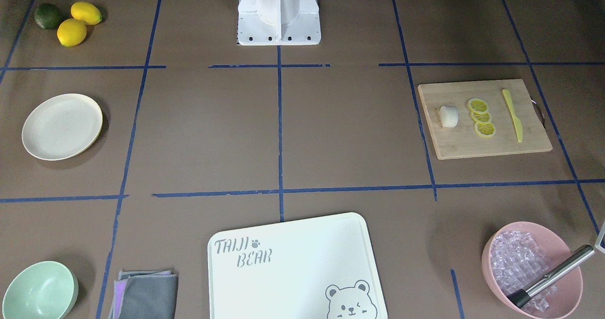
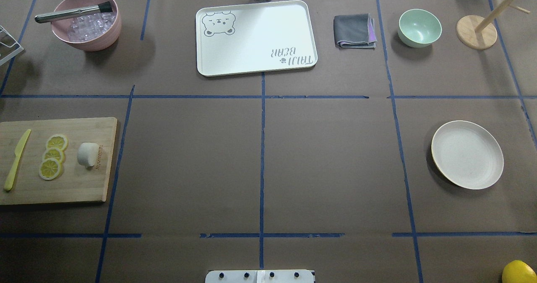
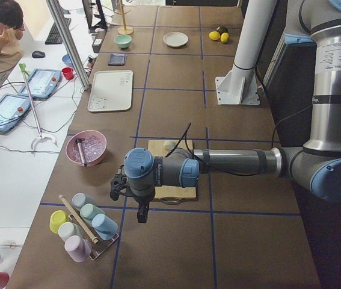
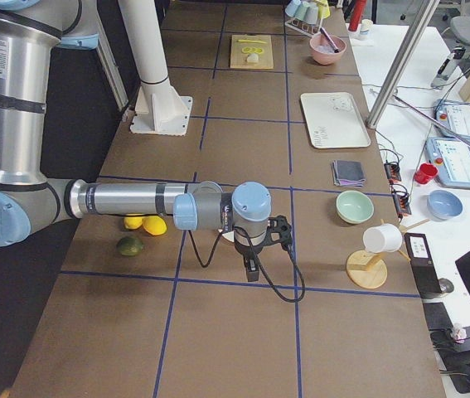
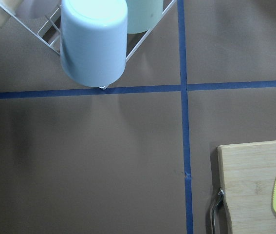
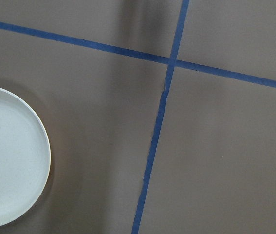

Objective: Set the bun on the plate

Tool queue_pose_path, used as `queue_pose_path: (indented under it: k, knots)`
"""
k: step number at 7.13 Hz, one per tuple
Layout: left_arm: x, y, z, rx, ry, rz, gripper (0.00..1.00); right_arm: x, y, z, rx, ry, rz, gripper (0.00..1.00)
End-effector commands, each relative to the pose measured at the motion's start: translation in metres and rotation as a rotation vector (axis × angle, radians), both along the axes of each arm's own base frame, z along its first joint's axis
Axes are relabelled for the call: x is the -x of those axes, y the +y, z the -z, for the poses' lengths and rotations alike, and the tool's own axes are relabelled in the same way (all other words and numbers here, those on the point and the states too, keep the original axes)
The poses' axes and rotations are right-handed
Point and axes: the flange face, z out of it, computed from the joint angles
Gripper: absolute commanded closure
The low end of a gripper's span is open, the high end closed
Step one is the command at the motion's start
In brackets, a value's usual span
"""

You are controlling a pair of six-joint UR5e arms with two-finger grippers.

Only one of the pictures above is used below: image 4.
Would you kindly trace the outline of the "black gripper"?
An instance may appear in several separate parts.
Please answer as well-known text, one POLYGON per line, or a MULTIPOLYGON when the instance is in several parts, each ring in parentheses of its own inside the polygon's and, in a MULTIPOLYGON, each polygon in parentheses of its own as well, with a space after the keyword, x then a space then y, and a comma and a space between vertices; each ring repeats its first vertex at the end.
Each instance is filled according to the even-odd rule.
POLYGON ((259 253, 263 249, 264 233, 251 236, 242 227, 234 228, 234 243, 236 250, 243 256, 246 278, 248 282, 259 280, 259 253))

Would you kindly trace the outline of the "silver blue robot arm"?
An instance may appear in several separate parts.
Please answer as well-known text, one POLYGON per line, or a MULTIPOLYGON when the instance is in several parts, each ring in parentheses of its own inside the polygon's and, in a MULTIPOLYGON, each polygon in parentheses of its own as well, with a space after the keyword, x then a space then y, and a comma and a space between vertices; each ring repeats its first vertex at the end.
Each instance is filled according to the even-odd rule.
POLYGON ((41 172, 51 50, 94 49, 99 34, 94 1, 0 1, 0 247, 86 215, 171 216, 183 231, 232 232, 246 277, 256 281, 271 234, 263 185, 225 193, 214 182, 88 183, 41 172))

